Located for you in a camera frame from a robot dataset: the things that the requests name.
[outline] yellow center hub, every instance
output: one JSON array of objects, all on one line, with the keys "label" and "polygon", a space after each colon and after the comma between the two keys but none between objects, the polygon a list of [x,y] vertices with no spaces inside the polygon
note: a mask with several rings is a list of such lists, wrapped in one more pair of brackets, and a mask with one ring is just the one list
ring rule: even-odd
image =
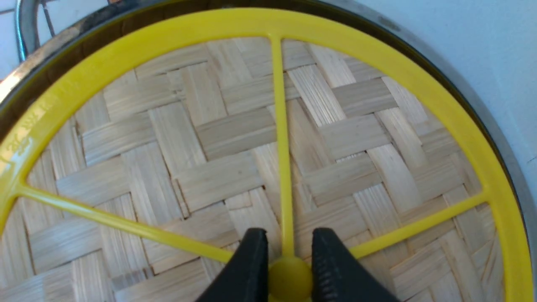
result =
[{"label": "yellow center hub", "polygon": [[268,291],[279,301],[304,301],[311,296],[312,289],[311,269],[300,258],[279,258],[268,271]]}]

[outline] yellow wheel frame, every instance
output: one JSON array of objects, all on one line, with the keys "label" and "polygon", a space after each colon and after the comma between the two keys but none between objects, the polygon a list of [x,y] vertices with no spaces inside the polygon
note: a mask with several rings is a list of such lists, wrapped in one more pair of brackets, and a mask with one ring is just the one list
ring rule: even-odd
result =
[{"label": "yellow wheel frame", "polygon": [[233,37],[268,37],[272,44],[284,257],[294,256],[291,172],[281,54],[281,40],[289,38],[356,57],[405,86],[451,132],[483,186],[481,193],[455,206],[351,248],[352,254],[360,258],[374,253],[487,202],[492,208],[502,245],[506,299],[511,302],[533,300],[529,250],[517,201],[493,150],[460,104],[431,75],[390,46],[345,25],[289,11],[228,9],[169,19],[123,37],[73,67],[38,98],[0,145],[0,233],[16,198],[27,197],[200,256],[228,261],[232,255],[229,251],[51,195],[30,187],[25,179],[58,129],[105,85],[126,71],[174,49]]}]

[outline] yellow spoke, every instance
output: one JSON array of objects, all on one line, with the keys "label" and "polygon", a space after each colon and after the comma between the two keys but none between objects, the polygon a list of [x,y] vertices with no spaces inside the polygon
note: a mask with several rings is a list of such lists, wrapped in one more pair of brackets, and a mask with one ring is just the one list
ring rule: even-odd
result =
[{"label": "yellow spoke", "polygon": [[233,254],[230,251],[213,247],[156,227],[140,224],[136,221],[128,220],[123,217],[89,207],[74,200],[62,198],[42,190],[32,188],[26,184],[19,185],[18,194],[23,197],[37,200],[46,205],[57,207],[74,215],[93,220],[100,224],[220,262],[228,262]]},{"label": "yellow spoke", "polygon": [[463,212],[468,211],[471,208],[483,202],[486,202],[487,200],[488,194],[486,192],[481,192],[454,206],[446,208],[420,221],[416,221],[413,224],[409,224],[391,233],[380,236],[361,245],[357,245],[351,248],[350,251],[355,258],[367,256],[376,251],[403,241],[407,238],[410,238],[414,235],[417,235],[423,231],[426,231],[427,229],[438,225],[450,218],[453,218],[459,214],[462,214]]},{"label": "yellow spoke", "polygon": [[270,36],[272,45],[272,71],[274,75],[274,107],[280,168],[281,245],[284,256],[294,256],[293,195],[289,138],[287,135],[287,110],[285,104],[284,64],[281,53],[281,37]]}]

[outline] woven basket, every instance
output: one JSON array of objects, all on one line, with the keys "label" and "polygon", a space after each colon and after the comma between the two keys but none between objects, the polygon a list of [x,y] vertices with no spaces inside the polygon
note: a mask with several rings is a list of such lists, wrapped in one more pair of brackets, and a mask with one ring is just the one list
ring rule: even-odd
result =
[{"label": "woven basket", "polygon": [[[477,194],[448,131],[345,54],[283,42],[296,253],[333,228],[366,242]],[[211,41],[124,74],[59,130],[30,185],[234,250],[249,227],[281,253],[270,43]],[[193,301],[223,264],[20,199],[0,249],[1,301]],[[402,301],[503,301],[483,204],[360,259]]]}]

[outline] black clamp jaw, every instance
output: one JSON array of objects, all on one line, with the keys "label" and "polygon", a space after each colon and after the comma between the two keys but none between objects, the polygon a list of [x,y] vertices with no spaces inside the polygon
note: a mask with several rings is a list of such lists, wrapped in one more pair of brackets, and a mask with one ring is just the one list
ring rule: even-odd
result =
[{"label": "black clamp jaw", "polygon": [[[354,259],[329,228],[313,231],[313,302],[398,302]],[[269,253],[265,230],[247,230],[222,272],[197,302],[267,302]]]}]

